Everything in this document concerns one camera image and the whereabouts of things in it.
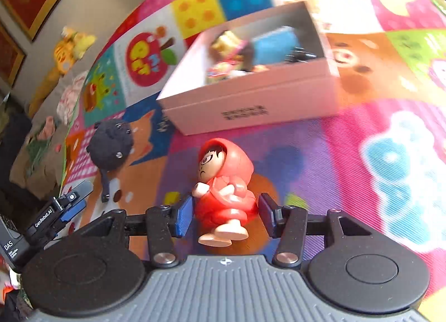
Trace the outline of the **pink cardboard box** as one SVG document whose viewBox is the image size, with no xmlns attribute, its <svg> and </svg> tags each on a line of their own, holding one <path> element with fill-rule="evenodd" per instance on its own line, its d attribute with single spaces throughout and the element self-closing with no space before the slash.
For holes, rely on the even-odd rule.
<svg viewBox="0 0 446 322">
<path fill-rule="evenodd" d="M 260 72 L 206 83 L 214 61 L 209 45 L 223 32 L 243 40 L 280 26 L 295 28 L 300 46 L 317 55 L 308 62 L 280 62 Z M 304 1 L 261 10 L 202 32 L 189 47 L 157 98 L 184 135 L 261 124 L 322 118 L 340 109 L 340 74 L 327 37 Z"/>
</svg>

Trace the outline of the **yellow banana plush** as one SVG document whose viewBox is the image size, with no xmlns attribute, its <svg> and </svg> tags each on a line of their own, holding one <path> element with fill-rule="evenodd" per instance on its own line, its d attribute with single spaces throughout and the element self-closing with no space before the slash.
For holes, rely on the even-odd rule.
<svg viewBox="0 0 446 322">
<path fill-rule="evenodd" d="M 94 35 L 87 35 L 85 33 L 77 32 L 72 37 L 72 53 L 76 60 L 82 59 L 85 52 L 95 43 L 96 37 Z"/>
</svg>

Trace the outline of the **pink white crumpled cloth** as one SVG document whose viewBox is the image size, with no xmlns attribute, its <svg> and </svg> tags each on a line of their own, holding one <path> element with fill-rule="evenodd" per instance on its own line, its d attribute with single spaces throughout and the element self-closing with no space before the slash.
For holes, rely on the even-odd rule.
<svg viewBox="0 0 446 322">
<path fill-rule="evenodd" d="M 67 73 L 59 80 L 58 85 L 61 87 L 62 93 L 56 107 L 56 112 L 59 119 L 65 125 L 68 125 L 72 119 L 87 76 L 88 71 L 81 72 L 76 76 L 73 76 L 72 73 Z"/>
</svg>

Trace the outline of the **black cylinder tube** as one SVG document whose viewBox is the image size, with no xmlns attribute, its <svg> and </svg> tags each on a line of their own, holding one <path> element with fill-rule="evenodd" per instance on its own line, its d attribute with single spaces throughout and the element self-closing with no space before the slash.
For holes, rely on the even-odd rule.
<svg viewBox="0 0 446 322">
<path fill-rule="evenodd" d="M 285 56 L 285 61 L 290 63 L 295 62 L 308 62 L 310 60 L 316 59 L 317 55 L 308 52 L 302 47 L 294 47 L 288 55 Z"/>
</svg>

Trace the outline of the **colourful cartoon play mat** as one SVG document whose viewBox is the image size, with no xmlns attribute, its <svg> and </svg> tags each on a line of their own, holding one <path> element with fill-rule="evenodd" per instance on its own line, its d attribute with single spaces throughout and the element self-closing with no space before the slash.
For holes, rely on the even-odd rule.
<svg viewBox="0 0 446 322">
<path fill-rule="evenodd" d="M 316 23 L 331 61 L 206 83 L 207 44 L 253 14 Z M 213 138 L 251 159 L 249 184 L 313 214 L 345 210 L 428 265 L 421 312 L 445 319 L 445 0 L 145 0 L 95 60 L 66 141 L 64 190 L 94 183 L 72 233 L 194 186 Z"/>
</svg>

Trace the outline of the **dark framed picture left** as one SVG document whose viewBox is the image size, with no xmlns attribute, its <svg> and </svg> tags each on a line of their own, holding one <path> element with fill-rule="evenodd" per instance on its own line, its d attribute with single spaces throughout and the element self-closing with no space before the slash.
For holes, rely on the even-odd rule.
<svg viewBox="0 0 446 322">
<path fill-rule="evenodd" d="M 4 24 L 0 25 L 0 69 L 1 77 L 10 88 L 14 87 L 26 53 L 12 37 Z"/>
</svg>

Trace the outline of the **red hooded doll figure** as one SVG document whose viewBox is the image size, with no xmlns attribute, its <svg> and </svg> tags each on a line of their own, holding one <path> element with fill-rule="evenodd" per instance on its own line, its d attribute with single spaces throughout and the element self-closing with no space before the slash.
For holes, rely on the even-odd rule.
<svg viewBox="0 0 446 322">
<path fill-rule="evenodd" d="M 252 161 L 235 143 L 214 138 L 202 146 L 191 192 L 194 215 L 205 231 L 200 244 L 229 247 L 249 237 L 246 224 L 258 215 L 256 196 L 248 189 L 253 173 Z"/>
</svg>

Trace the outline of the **blue cotton pad pack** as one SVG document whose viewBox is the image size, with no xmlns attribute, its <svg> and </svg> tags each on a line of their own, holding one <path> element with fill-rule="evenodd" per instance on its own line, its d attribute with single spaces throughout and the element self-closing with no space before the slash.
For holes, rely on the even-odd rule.
<svg viewBox="0 0 446 322">
<path fill-rule="evenodd" d="M 295 28 L 281 26 L 251 40 L 253 65 L 270 65 L 283 62 L 286 55 L 299 47 Z"/>
</svg>

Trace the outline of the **yellow tiger plush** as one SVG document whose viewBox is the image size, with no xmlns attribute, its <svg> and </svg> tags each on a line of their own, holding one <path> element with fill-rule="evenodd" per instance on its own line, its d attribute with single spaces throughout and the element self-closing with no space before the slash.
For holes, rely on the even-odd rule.
<svg viewBox="0 0 446 322">
<path fill-rule="evenodd" d="M 60 78 L 66 75 L 76 62 L 74 49 L 80 33 L 65 26 L 61 32 L 61 40 L 56 44 L 53 52 L 54 66 L 38 85 L 28 106 L 27 115 L 33 118 L 41 105 L 54 90 Z"/>
</svg>

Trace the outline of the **pink green cloth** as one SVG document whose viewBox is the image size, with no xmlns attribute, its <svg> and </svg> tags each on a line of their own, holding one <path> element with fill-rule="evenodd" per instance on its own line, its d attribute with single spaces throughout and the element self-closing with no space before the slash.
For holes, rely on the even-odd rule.
<svg viewBox="0 0 446 322">
<path fill-rule="evenodd" d="M 29 156 L 27 176 L 31 176 L 42 162 L 56 130 L 56 120 L 53 116 L 48 116 L 45 123 L 27 141 L 26 152 Z"/>
</svg>

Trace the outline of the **black plush toy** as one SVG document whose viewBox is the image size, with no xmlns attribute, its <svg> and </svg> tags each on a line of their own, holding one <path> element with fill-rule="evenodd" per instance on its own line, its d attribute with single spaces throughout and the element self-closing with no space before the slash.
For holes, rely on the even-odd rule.
<svg viewBox="0 0 446 322">
<path fill-rule="evenodd" d="M 123 119 L 112 118 L 94 125 L 94 134 L 86 151 L 101 176 L 101 201 L 103 203 L 110 199 L 108 173 L 118 170 L 126 162 L 133 145 L 134 139 L 130 123 Z"/>
</svg>

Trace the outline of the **yellow pudding toy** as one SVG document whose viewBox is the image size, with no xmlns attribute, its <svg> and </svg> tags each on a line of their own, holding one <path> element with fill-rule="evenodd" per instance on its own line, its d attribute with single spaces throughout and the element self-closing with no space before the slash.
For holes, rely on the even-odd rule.
<svg viewBox="0 0 446 322">
<path fill-rule="evenodd" d="M 232 31 L 223 31 L 210 45 L 209 56 L 216 62 L 234 58 L 246 46 L 247 41 Z"/>
</svg>

